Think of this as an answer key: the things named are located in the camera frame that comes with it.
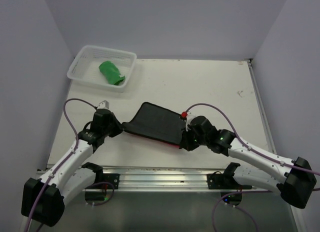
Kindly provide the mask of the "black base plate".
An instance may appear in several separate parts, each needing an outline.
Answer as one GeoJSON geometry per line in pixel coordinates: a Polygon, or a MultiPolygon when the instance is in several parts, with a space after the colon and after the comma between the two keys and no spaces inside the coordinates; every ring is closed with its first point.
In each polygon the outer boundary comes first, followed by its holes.
{"type": "Polygon", "coordinates": [[[86,189],[101,189],[101,190],[107,190],[111,189],[113,185],[114,189],[117,190],[119,188],[119,182],[120,182],[120,174],[119,173],[103,173],[98,176],[98,178],[95,179],[94,183],[90,186],[88,186],[86,189]],[[97,183],[106,182],[109,184],[101,184],[97,185],[97,183]]]}
{"type": "Polygon", "coordinates": [[[240,185],[235,179],[227,174],[216,171],[206,175],[209,190],[251,190],[251,185],[240,185]]]}

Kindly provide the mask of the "green microfiber towel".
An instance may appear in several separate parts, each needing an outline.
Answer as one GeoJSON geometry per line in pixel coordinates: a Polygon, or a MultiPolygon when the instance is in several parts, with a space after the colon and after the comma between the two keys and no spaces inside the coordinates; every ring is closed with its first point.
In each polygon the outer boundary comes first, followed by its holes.
{"type": "Polygon", "coordinates": [[[118,86],[126,79],[126,77],[120,73],[116,65],[109,60],[101,63],[98,68],[110,85],[118,86]]]}

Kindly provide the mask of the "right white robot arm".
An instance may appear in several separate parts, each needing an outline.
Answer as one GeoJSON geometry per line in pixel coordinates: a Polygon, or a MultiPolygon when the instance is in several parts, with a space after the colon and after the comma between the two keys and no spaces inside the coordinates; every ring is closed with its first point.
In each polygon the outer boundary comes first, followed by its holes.
{"type": "Polygon", "coordinates": [[[192,151],[205,146],[212,152],[241,160],[252,168],[230,163],[222,174],[227,188],[252,186],[279,194],[288,204],[304,209],[317,180],[309,162],[282,157],[243,140],[237,133],[216,129],[203,115],[181,114],[185,121],[181,147],[192,151]]]}

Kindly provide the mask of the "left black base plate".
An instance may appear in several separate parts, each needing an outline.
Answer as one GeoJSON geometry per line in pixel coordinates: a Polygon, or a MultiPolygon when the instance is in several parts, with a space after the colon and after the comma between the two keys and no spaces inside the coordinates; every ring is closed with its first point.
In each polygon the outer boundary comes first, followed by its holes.
{"type": "Polygon", "coordinates": [[[103,173],[98,176],[98,178],[95,179],[94,183],[90,186],[88,186],[86,189],[101,189],[101,190],[107,190],[111,189],[113,185],[114,189],[117,190],[119,188],[119,182],[120,182],[120,174],[119,173],[103,173]],[[97,183],[106,182],[109,184],[101,184],[97,185],[97,183]]]}

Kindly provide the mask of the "aluminium mounting rail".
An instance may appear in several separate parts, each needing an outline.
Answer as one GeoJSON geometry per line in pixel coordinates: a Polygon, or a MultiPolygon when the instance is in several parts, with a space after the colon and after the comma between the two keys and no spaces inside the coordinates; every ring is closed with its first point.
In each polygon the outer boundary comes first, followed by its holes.
{"type": "MultiPolygon", "coordinates": [[[[35,179],[39,179],[46,171],[40,171],[35,179]]],[[[253,186],[252,189],[220,190],[208,189],[207,174],[224,173],[225,170],[192,169],[192,168],[139,168],[139,167],[102,167],[103,174],[120,174],[119,191],[139,192],[205,192],[205,191],[246,191],[265,190],[253,186]]]]}

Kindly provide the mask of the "white plastic basket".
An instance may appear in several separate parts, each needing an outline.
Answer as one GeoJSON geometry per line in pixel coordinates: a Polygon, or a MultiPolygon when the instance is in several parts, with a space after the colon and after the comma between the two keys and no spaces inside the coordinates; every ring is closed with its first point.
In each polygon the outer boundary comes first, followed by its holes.
{"type": "Polygon", "coordinates": [[[86,45],[71,63],[67,77],[83,85],[122,93],[136,60],[133,52],[86,45]]]}

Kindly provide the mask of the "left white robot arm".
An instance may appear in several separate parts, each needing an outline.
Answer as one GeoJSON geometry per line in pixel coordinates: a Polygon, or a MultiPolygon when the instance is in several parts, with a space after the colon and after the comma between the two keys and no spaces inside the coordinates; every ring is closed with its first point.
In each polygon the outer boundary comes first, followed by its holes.
{"type": "Polygon", "coordinates": [[[53,227],[61,219],[67,204],[82,190],[92,187],[115,186],[104,179],[103,168],[87,162],[105,142],[123,132],[121,123],[108,109],[97,109],[89,128],[84,128],[65,155],[38,179],[24,184],[21,214],[53,227]]]}

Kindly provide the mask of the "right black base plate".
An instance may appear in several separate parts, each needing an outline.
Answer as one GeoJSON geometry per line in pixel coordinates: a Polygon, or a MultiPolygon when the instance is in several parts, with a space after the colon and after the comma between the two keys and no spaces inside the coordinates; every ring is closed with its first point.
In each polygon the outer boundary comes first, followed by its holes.
{"type": "Polygon", "coordinates": [[[206,175],[209,190],[251,190],[251,185],[240,185],[235,179],[227,174],[216,171],[206,175]]]}

